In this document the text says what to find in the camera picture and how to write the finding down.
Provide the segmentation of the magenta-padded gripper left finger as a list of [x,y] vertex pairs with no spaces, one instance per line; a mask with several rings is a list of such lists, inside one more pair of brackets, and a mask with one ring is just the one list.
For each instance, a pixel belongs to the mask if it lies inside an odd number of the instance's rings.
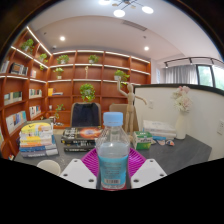
[[81,159],[72,159],[60,176],[78,186],[95,189],[99,173],[98,156],[95,149]]

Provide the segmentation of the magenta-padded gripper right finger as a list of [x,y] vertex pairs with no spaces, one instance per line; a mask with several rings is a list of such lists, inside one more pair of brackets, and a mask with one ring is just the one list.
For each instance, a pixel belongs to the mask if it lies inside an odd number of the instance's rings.
[[132,189],[141,188],[166,176],[154,159],[146,159],[135,149],[130,149],[128,175]]

